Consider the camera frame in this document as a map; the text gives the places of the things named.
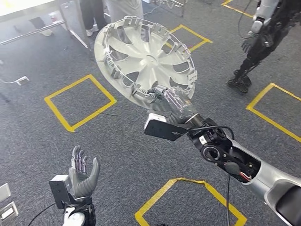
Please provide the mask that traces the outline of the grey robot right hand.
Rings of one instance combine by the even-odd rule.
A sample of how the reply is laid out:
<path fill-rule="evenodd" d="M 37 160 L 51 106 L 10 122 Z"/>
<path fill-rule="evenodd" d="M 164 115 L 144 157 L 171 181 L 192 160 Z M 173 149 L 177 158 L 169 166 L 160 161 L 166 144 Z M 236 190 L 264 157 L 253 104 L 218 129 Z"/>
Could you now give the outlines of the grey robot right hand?
<path fill-rule="evenodd" d="M 193 128 L 203 124 L 204 118 L 179 86 L 167 88 L 158 85 L 148 90 L 147 94 L 155 97 L 151 105 L 154 111 L 169 113 L 168 122 L 190 124 Z"/>

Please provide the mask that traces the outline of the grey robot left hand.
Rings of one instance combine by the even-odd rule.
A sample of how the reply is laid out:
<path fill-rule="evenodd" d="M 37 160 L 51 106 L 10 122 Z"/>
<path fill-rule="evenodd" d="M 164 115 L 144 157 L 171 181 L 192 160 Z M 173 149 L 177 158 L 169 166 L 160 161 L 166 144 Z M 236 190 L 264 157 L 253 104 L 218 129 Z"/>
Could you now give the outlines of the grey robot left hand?
<path fill-rule="evenodd" d="M 81 146 L 75 146 L 71 158 L 71 167 L 69 170 L 69 176 L 73 189 L 72 195 L 75 198 L 91 197 L 96 189 L 100 172 L 100 163 L 98 158 L 95 157 L 93 159 L 91 174 L 88 176 L 88 156 L 83 156 L 83 153 Z"/>

